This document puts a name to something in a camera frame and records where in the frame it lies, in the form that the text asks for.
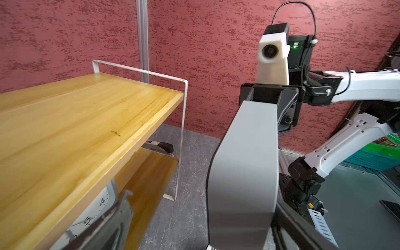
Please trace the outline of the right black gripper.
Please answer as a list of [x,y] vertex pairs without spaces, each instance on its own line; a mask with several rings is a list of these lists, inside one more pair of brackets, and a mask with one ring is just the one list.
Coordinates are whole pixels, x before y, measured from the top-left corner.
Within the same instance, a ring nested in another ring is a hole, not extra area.
[[277,105],[278,133],[297,126],[303,104],[303,88],[297,85],[244,83],[240,86],[239,103],[253,101]]

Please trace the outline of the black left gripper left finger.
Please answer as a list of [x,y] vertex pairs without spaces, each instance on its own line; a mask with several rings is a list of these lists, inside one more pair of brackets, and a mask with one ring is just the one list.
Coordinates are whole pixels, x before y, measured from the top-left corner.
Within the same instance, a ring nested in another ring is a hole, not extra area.
[[128,237],[133,210],[129,190],[97,221],[64,247],[65,250],[123,250]]

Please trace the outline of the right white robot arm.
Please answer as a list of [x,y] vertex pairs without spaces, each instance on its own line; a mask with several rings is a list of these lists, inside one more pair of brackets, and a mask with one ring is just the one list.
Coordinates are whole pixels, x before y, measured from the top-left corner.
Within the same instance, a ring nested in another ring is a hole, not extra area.
[[286,85],[259,77],[256,83],[245,83],[240,90],[240,101],[278,105],[279,133],[289,132],[297,125],[304,103],[326,106],[341,101],[361,102],[341,130],[313,152],[291,163],[287,175],[280,175],[284,201],[313,226],[325,214],[316,194],[336,165],[371,142],[400,131],[399,69],[386,67],[360,73],[311,71],[309,62],[316,44],[316,38],[289,38]]

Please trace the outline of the grey square alarm clock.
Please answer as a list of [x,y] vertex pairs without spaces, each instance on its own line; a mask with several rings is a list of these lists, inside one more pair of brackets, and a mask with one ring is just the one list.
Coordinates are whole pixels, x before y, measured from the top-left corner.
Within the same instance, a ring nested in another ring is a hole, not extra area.
[[218,250],[261,250],[279,185],[275,104],[241,104],[207,177],[208,241]]
[[82,214],[72,223],[50,250],[61,250],[76,239],[91,224],[106,213],[117,201],[118,189],[114,179],[102,189]]

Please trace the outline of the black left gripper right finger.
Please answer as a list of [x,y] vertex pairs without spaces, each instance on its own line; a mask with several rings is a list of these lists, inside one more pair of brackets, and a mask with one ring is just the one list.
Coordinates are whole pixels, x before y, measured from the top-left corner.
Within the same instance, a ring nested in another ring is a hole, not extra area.
[[338,249],[282,200],[277,200],[271,230],[277,250]]

